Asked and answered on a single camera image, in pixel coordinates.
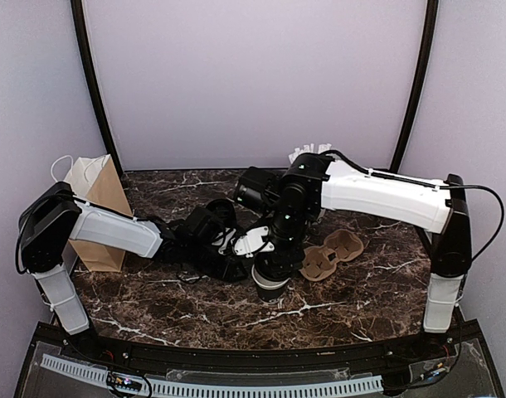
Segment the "black paper coffee cup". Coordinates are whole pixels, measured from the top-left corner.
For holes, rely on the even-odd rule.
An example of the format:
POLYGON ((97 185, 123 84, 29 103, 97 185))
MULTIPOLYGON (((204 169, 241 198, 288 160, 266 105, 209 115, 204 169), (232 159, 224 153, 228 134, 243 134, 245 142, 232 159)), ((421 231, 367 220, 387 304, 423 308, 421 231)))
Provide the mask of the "black paper coffee cup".
POLYGON ((267 279, 261 275, 254 265, 251 268, 251 277, 255 283, 259 299, 267 304, 277 303, 290 281, 290 278, 282 279, 281 281, 267 279))

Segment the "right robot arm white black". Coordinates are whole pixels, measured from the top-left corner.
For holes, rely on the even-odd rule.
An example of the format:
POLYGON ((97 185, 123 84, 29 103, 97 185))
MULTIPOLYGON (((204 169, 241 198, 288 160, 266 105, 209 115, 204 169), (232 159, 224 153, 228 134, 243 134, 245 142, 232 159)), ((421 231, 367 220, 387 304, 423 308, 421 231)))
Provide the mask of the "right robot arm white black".
POLYGON ((461 177, 421 179, 357 165, 335 149, 297 152, 280 176, 249 167, 234 199, 267 217, 232 243, 234 255, 255 260, 252 274, 261 292, 279 292, 304 260, 308 226, 323 209, 355 211, 405 222, 431 234, 431 276, 423 332, 411 353, 427 360, 443 345, 472 252, 470 214, 461 177))

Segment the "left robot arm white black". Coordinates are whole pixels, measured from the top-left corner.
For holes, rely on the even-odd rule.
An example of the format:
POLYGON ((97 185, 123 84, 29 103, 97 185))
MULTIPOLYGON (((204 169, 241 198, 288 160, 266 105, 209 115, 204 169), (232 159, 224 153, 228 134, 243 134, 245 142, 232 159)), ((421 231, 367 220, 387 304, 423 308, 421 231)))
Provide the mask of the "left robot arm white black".
POLYGON ((57 182, 19 217, 15 264, 31 274, 46 295, 51 311, 70 336, 71 346, 86 361, 105 354, 92 322, 64 264, 71 241, 123 250, 162 264, 190 263, 202 269, 232 269, 226 250, 238 231, 228 200, 196 207, 185 220, 167 223, 156 216, 138 218, 78 197, 66 182, 57 182))

